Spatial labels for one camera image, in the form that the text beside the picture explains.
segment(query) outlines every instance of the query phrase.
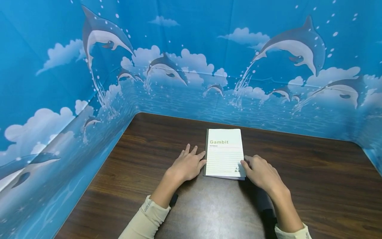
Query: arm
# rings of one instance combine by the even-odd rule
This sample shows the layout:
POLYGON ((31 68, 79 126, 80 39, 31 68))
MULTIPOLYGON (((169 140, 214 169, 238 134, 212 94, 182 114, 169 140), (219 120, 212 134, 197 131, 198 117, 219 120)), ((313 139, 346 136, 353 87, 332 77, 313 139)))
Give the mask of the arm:
POLYGON ((275 207, 278 224, 276 235, 280 239, 310 239, 308 227, 304 225, 293 205, 289 189, 282 182, 277 170, 258 155, 245 156, 241 164, 247 177, 258 187, 264 189, 275 207))
POLYGON ((166 171, 158 187, 147 196, 139 211, 123 230, 119 239, 153 239, 159 226, 170 211, 169 203, 178 187, 195 178, 206 160, 201 160, 205 151, 196 155, 197 146, 189 153, 190 145, 183 150, 173 165, 166 171))

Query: hand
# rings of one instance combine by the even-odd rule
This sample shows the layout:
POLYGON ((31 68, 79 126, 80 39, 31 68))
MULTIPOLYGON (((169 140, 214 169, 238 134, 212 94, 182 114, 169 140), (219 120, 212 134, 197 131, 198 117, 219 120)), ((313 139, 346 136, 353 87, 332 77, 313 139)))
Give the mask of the hand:
POLYGON ((243 166, 247 177, 259 188, 264 189, 269 195, 272 192, 286 189, 285 184, 280 178, 277 170, 272 167, 265 159, 259 155, 253 157, 244 156, 246 161, 241 160, 240 163, 243 166))
POLYGON ((186 149, 182 150, 179 157, 175 160, 168 172, 172 173, 176 178, 184 181, 195 178, 202 167, 207 163, 207 160, 201 160, 206 154, 205 151, 196 154, 197 146, 189 153, 190 144, 187 144, 186 149))

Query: notebook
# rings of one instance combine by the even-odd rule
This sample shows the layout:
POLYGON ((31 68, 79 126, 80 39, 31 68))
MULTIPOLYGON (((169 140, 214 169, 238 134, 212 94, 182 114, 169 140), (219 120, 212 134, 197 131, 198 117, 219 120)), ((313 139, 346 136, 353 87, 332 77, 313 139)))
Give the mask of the notebook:
POLYGON ((204 176, 244 180, 246 175, 240 164, 244 159, 240 129, 207 129, 205 159, 204 176))

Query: dolphin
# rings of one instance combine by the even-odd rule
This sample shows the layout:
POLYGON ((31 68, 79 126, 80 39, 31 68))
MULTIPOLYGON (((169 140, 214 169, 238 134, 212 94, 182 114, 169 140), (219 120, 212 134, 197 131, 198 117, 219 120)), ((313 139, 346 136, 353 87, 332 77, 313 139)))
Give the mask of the dolphin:
POLYGON ((289 57, 289 60, 291 60, 292 62, 294 63, 300 63, 301 61, 303 61, 303 57, 302 56, 298 56, 298 57, 289 57))
POLYGON ((0 191, 6 186, 15 188, 25 182, 33 171, 61 158, 52 153, 30 154, 0 167, 0 191))
POLYGON ((357 109, 363 100, 363 91, 365 90, 366 84, 363 81, 363 76, 358 76, 356 79, 343 79, 334 81, 315 91, 310 97, 316 97, 317 95, 323 93, 325 90, 332 89, 339 91, 340 97, 343 99, 348 99, 357 109))
POLYGON ((285 97, 285 99, 287 101, 291 101, 292 99, 292 92, 290 91, 290 89, 288 88, 288 86, 285 86, 283 88, 279 88, 279 89, 275 89, 274 91, 272 91, 271 93, 269 94, 273 94, 273 93, 279 93, 281 95, 281 97, 285 97))
POLYGON ((301 95, 300 94, 295 94, 295 95, 292 96, 292 99, 297 100, 297 104, 298 104, 298 103, 300 103, 301 95))
POLYGON ((84 128, 88 127, 89 125, 96 124, 96 123, 102 123, 102 121, 100 119, 93 117, 93 116, 89 116, 89 118, 87 119, 87 121, 84 124, 84 128))
POLYGON ((129 70, 126 70, 124 68, 121 69, 117 76, 118 84, 121 80, 121 78, 126 77, 127 79, 133 79, 136 80, 135 77, 133 76, 133 73, 131 73, 129 70))
POLYGON ((163 52, 163 56, 154 59, 147 70, 147 75, 149 75, 150 70, 155 67, 159 69, 163 69, 166 71, 167 76, 174 78, 174 79, 179 79, 181 80, 185 85, 188 86, 188 79, 186 77, 186 74, 183 72, 183 70, 170 60, 170 58, 166 55, 165 52, 163 52))
POLYGON ((143 82, 142 78, 139 75, 134 75, 135 79, 139 80, 140 82, 143 82))
POLYGON ((311 16, 307 16, 305 24, 271 38, 256 55, 252 62, 267 57, 266 52, 272 48, 289 51, 296 57, 302 57, 295 66, 307 65, 315 76, 318 76, 325 63, 325 44, 314 30, 311 16))
POLYGON ((223 88, 220 84, 218 85, 212 85, 212 86, 209 86, 207 88, 207 90, 203 93, 203 96, 205 97, 207 95, 207 92, 211 89, 214 89, 216 90, 223 98, 224 98, 224 94, 223 94, 223 88))
POLYGON ((135 56, 133 46, 129 38, 115 23, 101 18, 86 6, 82 5, 86 19, 82 28, 82 41, 87 57, 87 65, 91 70, 93 57, 90 55, 90 47, 96 42, 105 43, 103 47, 115 50, 121 46, 135 56))

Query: cuff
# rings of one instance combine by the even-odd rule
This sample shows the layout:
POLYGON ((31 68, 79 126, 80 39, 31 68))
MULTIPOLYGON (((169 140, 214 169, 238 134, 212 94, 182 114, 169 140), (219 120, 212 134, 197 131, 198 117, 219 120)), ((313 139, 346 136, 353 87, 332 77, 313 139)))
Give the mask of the cuff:
POLYGON ((308 226, 304 225, 304 228, 297 232, 284 232, 279 227, 278 224, 275 226, 275 232, 278 239, 311 239, 309 234, 308 226))

